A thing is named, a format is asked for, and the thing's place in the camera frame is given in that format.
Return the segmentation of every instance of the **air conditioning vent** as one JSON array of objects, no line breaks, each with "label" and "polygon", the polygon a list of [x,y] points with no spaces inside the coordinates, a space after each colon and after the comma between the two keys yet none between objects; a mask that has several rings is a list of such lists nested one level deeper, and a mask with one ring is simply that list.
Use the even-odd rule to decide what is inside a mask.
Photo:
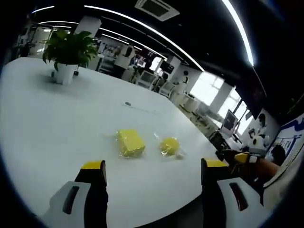
[{"label": "air conditioning vent", "polygon": [[168,20],[180,13],[161,0],[138,0],[135,8],[142,10],[160,21]]}]

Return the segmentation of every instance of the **plastic bag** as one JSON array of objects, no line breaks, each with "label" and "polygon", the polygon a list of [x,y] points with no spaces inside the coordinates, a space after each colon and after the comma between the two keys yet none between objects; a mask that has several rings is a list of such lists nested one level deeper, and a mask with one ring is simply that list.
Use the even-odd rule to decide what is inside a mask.
[{"label": "plastic bag", "polygon": [[159,141],[159,150],[164,157],[173,157],[176,159],[184,159],[185,152],[181,148],[181,145],[177,138],[174,137],[159,137],[156,133],[154,133],[155,137]]}]

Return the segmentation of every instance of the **potted plant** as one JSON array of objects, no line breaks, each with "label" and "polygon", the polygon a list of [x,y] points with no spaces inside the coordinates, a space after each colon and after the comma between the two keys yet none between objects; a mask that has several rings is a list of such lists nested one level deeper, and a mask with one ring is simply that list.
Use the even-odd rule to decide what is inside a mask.
[{"label": "potted plant", "polygon": [[97,55],[97,47],[88,31],[79,34],[68,34],[64,30],[57,30],[46,41],[47,48],[42,59],[53,60],[56,83],[68,85],[72,82],[77,67],[87,67],[91,58]]}]

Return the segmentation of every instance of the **led light strip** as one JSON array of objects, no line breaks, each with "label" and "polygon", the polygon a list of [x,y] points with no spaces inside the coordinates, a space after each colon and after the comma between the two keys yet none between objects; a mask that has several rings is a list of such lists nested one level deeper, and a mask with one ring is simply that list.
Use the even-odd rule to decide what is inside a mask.
[{"label": "led light strip", "polygon": [[[40,22],[40,24],[44,24],[44,23],[71,23],[71,24],[79,24],[79,23],[77,23],[77,22],[59,21],[59,20],[43,21],[43,22]],[[104,31],[107,31],[107,32],[114,33],[114,34],[119,35],[119,36],[121,36],[121,37],[124,37],[124,38],[126,38],[126,39],[128,39],[128,40],[131,40],[131,41],[133,41],[134,43],[140,44],[140,45],[142,45],[144,48],[146,48],[146,49],[150,50],[151,52],[154,52],[155,54],[157,54],[157,55],[163,57],[163,58],[165,59],[165,61],[167,61],[167,58],[166,58],[165,56],[163,56],[162,54],[158,53],[157,51],[153,50],[152,48],[149,48],[148,46],[145,46],[144,44],[142,44],[142,43],[140,43],[140,42],[138,42],[138,41],[136,41],[136,40],[134,40],[134,39],[128,38],[128,37],[126,37],[126,36],[124,36],[124,35],[122,35],[122,34],[119,34],[119,33],[117,33],[117,32],[113,32],[113,31],[111,31],[111,30],[107,30],[107,29],[105,29],[105,28],[99,28],[99,29],[104,30]]]},{"label": "led light strip", "polygon": [[137,46],[134,46],[134,48],[136,48],[136,49],[138,49],[138,50],[142,51],[142,49],[141,49],[141,48],[139,48],[139,47],[137,47]]},{"label": "led light strip", "polygon": [[31,12],[31,13],[36,13],[36,12],[38,12],[38,11],[47,10],[47,9],[54,8],[54,7],[55,7],[55,6],[48,6],[48,7],[45,7],[45,8],[37,9],[37,10]]},{"label": "led light strip", "polygon": [[154,32],[155,34],[159,35],[160,37],[162,37],[163,39],[165,39],[166,41],[168,41],[169,43],[171,43],[173,46],[175,46],[180,52],[182,52],[185,56],[187,56],[201,71],[205,71],[201,66],[200,64],[198,64],[198,62],[196,62],[194,60],[194,58],[192,58],[187,52],[185,52],[183,49],[181,49],[181,47],[179,47],[177,44],[175,44],[172,40],[170,40],[169,38],[167,38],[166,36],[164,36],[162,33],[160,33],[159,31],[153,29],[152,27],[142,23],[141,21],[139,20],[136,20],[134,18],[131,18],[127,15],[124,15],[122,13],[119,13],[119,12],[116,12],[116,11],[112,11],[112,10],[109,10],[109,9],[104,9],[104,8],[100,8],[100,7],[96,7],[96,6],[88,6],[88,5],[85,5],[86,8],[91,8],[91,9],[95,9],[95,10],[102,10],[102,11],[106,11],[106,12],[109,12],[109,13],[113,13],[113,14],[116,14],[116,15],[119,15],[121,17],[124,17],[124,18],[127,18],[129,20],[132,20],[134,22],[136,22],[137,24],[140,24],[142,26],[144,26],[145,28],[149,29],[150,31]]},{"label": "led light strip", "polygon": [[167,58],[166,58],[165,56],[163,56],[162,54],[158,53],[157,51],[154,51],[153,49],[149,48],[148,46],[145,46],[144,44],[142,44],[142,43],[140,43],[140,42],[138,42],[138,41],[136,41],[136,40],[134,40],[134,39],[128,38],[128,37],[126,37],[126,36],[124,36],[124,35],[122,35],[122,34],[119,34],[119,33],[117,33],[117,32],[113,32],[113,31],[108,30],[108,29],[105,29],[105,28],[99,28],[99,29],[104,30],[104,31],[107,31],[107,32],[111,32],[111,33],[113,33],[113,34],[116,34],[116,35],[119,35],[119,36],[121,36],[121,37],[123,37],[123,38],[126,38],[126,39],[128,39],[128,40],[130,40],[130,41],[133,41],[134,43],[140,44],[140,45],[142,45],[144,48],[150,50],[151,52],[154,52],[155,54],[157,54],[157,55],[163,57],[165,60],[167,60]]},{"label": "led light strip", "polygon": [[170,48],[168,48],[173,54],[176,55],[176,57],[180,58],[182,61],[185,61],[182,57],[180,57],[178,54],[176,54],[174,51],[172,51]]},{"label": "led light strip", "polygon": [[159,42],[157,39],[153,38],[152,36],[146,35],[147,37],[150,37],[151,39],[153,39],[154,41],[156,41],[157,43],[159,43],[160,45],[164,46],[165,48],[167,48],[166,45],[164,45],[163,43]]},{"label": "led light strip", "polygon": [[40,24],[47,24],[47,23],[70,23],[70,24],[79,24],[79,23],[77,23],[77,22],[61,21],[61,20],[43,21],[43,22],[40,22]]},{"label": "led light strip", "polygon": [[107,19],[107,20],[111,20],[111,21],[115,21],[117,23],[121,23],[120,21],[117,21],[117,20],[114,20],[114,19],[111,19],[111,18],[107,18],[107,17],[102,17],[102,18]]},{"label": "led light strip", "polygon": [[251,53],[251,48],[250,48],[249,41],[248,41],[246,32],[244,30],[243,24],[242,24],[241,20],[239,19],[237,12],[234,10],[233,6],[229,2],[229,0],[222,0],[222,1],[225,4],[225,6],[227,7],[227,9],[229,10],[229,13],[233,17],[233,20],[237,24],[237,28],[238,28],[241,36],[242,36],[242,39],[243,39],[243,42],[244,42],[244,45],[245,45],[248,60],[249,60],[250,64],[252,66],[254,66],[253,57],[252,57],[252,53]]},{"label": "led light strip", "polygon": [[122,43],[125,43],[125,44],[129,45],[128,42],[125,42],[125,41],[123,41],[123,40],[121,40],[121,39],[117,39],[117,38],[115,38],[115,37],[111,37],[111,36],[106,35],[106,34],[104,34],[104,33],[103,33],[102,35],[105,36],[105,37],[109,37],[109,38],[111,38],[111,39],[116,39],[116,40],[118,40],[118,41],[120,41],[120,42],[122,42]]},{"label": "led light strip", "polygon": [[55,25],[54,27],[61,27],[61,28],[72,28],[71,26],[62,26],[62,25]]},{"label": "led light strip", "polygon": [[136,31],[138,31],[138,32],[140,32],[140,33],[143,33],[145,36],[147,35],[147,34],[145,34],[143,31],[140,31],[139,29],[136,29],[136,28],[134,28],[134,27],[132,27],[131,25],[127,25],[127,24],[125,24],[125,23],[121,23],[122,25],[125,25],[125,26],[127,26],[127,27],[129,27],[129,28],[132,28],[132,29],[134,29],[134,30],[136,30]]}]

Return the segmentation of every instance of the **black ceiling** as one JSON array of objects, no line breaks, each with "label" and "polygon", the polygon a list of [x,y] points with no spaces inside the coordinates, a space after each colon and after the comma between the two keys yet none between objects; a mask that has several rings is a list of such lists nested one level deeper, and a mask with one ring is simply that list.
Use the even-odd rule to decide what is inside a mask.
[{"label": "black ceiling", "polygon": [[[247,91],[247,97],[253,96],[255,89],[263,91],[248,61],[240,32],[222,0],[163,1],[178,10],[180,15],[161,22],[136,9],[136,0],[49,0],[40,2],[37,9],[52,5],[54,8],[39,11],[31,17],[36,22],[79,22],[83,15],[99,17],[103,28],[137,40],[160,53],[173,54],[172,50],[183,62],[197,68],[177,48],[145,27],[113,13],[84,8],[84,5],[114,10],[155,28],[185,50],[204,69]],[[245,28],[255,71],[266,91],[264,106],[271,114],[285,121],[287,110],[304,92],[301,83],[297,82],[301,75],[301,60],[304,59],[297,34],[299,31],[295,29],[298,27],[293,23],[297,20],[290,16],[293,15],[290,10],[279,8],[282,5],[267,5],[264,3],[267,0],[230,2]],[[104,31],[99,31],[97,36],[101,32],[119,37]]]}]

